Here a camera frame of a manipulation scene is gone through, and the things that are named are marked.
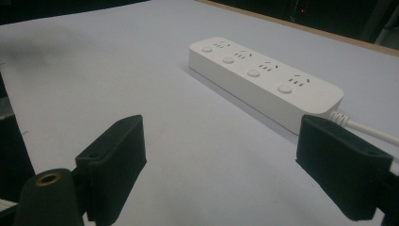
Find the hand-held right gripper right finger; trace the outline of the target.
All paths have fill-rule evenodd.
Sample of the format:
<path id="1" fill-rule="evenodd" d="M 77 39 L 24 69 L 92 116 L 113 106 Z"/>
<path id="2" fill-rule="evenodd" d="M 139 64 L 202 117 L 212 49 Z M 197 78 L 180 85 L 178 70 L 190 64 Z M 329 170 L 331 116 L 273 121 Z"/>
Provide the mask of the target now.
<path id="1" fill-rule="evenodd" d="M 332 121 L 302 117 L 296 162 L 343 214 L 370 220 L 381 210 L 394 220 L 393 157 Z"/>

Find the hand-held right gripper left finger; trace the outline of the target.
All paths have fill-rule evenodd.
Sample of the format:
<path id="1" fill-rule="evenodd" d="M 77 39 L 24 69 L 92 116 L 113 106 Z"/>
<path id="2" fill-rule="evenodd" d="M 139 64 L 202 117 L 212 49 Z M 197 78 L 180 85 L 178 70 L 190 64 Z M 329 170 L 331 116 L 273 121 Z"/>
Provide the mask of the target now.
<path id="1" fill-rule="evenodd" d="M 143 117 L 135 115 L 115 122 L 75 162 L 79 210 L 96 226 L 111 226 L 147 163 Z"/>

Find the white power strip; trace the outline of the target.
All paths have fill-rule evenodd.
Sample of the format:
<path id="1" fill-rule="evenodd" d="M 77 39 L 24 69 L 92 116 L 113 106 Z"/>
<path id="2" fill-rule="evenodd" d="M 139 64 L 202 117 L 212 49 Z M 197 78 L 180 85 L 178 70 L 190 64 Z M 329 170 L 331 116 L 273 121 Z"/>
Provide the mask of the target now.
<path id="1" fill-rule="evenodd" d="M 301 118 L 327 118 L 343 91 L 224 38 L 189 45 L 189 67 L 272 121 L 299 133 Z"/>

